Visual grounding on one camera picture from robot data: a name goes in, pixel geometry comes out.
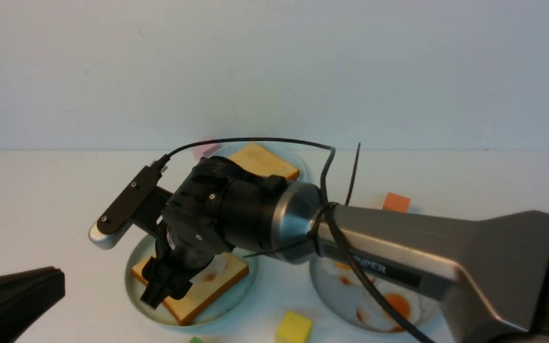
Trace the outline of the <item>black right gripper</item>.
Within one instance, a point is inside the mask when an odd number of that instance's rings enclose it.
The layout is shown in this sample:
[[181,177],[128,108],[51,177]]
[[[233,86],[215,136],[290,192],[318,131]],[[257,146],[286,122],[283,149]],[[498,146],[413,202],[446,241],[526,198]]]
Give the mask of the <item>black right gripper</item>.
[[191,287],[190,274],[237,247],[274,251],[273,215],[287,189],[286,178],[259,176],[226,158],[199,162],[154,207],[162,223],[155,234],[155,257],[142,269],[141,302],[155,310],[166,297],[183,298]]

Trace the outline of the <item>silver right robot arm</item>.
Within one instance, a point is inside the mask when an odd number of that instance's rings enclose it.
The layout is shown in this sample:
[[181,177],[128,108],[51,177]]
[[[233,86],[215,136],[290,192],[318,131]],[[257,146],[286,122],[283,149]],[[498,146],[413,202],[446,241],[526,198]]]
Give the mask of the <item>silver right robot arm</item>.
[[235,248],[288,263],[348,262],[436,300],[455,341],[549,342],[549,213],[458,220],[327,203],[324,187],[203,159],[162,208],[141,301],[183,298]]

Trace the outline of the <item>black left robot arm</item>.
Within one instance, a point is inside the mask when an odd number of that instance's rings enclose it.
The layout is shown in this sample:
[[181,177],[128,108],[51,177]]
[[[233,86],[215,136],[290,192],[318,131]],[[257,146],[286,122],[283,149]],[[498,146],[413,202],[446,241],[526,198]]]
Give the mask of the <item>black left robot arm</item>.
[[67,277],[48,266],[0,275],[0,343],[14,343],[67,295]]

